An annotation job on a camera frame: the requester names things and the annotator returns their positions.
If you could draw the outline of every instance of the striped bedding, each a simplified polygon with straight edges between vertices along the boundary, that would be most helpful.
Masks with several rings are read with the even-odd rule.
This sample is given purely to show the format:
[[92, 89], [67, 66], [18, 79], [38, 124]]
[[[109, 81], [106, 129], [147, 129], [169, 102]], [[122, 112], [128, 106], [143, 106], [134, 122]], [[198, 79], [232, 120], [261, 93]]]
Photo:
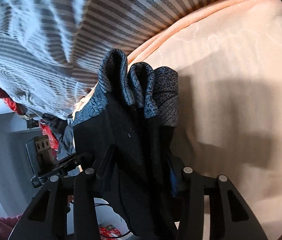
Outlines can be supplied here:
[[0, 0], [0, 87], [65, 119], [111, 48], [127, 55], [216, 0]]

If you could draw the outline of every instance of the peach fabric edge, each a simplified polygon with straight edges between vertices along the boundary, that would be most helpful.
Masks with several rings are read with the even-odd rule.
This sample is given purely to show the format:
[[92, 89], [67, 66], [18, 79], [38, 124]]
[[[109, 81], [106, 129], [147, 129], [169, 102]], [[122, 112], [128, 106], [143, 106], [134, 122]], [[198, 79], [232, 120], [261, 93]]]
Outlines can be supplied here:
[[[156, 51], [168, 38], [179, 32], [180, 30], [212, 15], [217, 11], [245, 1], [250, 0], [220, 0], [210, 5], [204, 6], [198, 10], [195, 10], [194, 12], [188, 14], [187, 16], [181, 18], [180, 20], [172, 24], [167, 29], [156, 34], [151, 39], [147, 40], [145, 43], [135, 49], [133, 52], [131, 52], [131, 54], [128, 56], [128, 65], [130, 66], [135, 62], [144, 61], [148, 56], [150, 56], [154, 51]], [[90, 98], [94, 94], [95, 87], [96, 86], [94, 86], [90, 93], [88, 93], [85, 97], [83, 97], [79, 102], [74, 105], [75, 110], [72, 113], [73, 120], [75, 118], [75, 113], [82, 110], [82, 108], [90, 100]]]

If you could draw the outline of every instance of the wire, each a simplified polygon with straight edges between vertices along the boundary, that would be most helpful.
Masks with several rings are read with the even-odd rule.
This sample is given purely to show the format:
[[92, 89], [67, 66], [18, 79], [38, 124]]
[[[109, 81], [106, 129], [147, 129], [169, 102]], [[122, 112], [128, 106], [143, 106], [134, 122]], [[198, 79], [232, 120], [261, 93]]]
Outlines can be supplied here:
[[[101, 206], [110, 206], [110, 205], [109, 204], [105, 204], [105, 203], [95, 203], [94, 206], [95, 207], [101, 207]], [[100, 234], [100, 236], [103, 236], [105, 238], [118, 239], [118, 238], [127, 236], [130, 233], [131, 233], [131, 231], [129, 230], [127, 233], [125, 233], [125, 234], [123, 234], [121, 236], [105, 236], [105, 235], [102, 235], [102, 234]]]

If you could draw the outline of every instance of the round metal bolt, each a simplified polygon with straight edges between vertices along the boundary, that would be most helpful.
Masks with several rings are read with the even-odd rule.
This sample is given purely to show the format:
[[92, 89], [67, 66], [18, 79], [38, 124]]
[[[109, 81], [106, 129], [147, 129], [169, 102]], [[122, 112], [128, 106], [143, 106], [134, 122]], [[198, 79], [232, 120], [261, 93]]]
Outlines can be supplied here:
[[85, 173], [88, 174], [88, 175], [93, 174], [94, 173], [94, 169], [93, 168], [87, 168], [85, 170]]
[[50, 180], [51, 180], [52, 182], [56, 182], [56, 181], [58, 181], [58, 179], [59, 179], [59, 177], [56, 176], [56, 175], [53, 175], [53, 176], [51, 176], [51, 178], [50, 178]]
[[183, 169], [183, 171], [184, 171], [185, 173], [187, 173], [187, 174], [190, 174], [190, 173], [193, 172], [192, 168], [190, 168], [190, 167], [185, 167], [185, 168]]
[[228, 180], [228, 177], [225, 176], [225, 175], [220, 175], [219, 180], [222, 181], [222, 182], [226, 182]]

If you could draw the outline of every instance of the striped fabric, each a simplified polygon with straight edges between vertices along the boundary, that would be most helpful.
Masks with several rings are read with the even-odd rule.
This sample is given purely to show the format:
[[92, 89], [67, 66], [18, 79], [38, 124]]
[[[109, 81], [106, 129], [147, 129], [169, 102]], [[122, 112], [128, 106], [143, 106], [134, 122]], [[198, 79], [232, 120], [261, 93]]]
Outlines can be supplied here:
[[216, 0], [0, 0], [0, 87], [66, 118], [111, 48], [127, 55]]

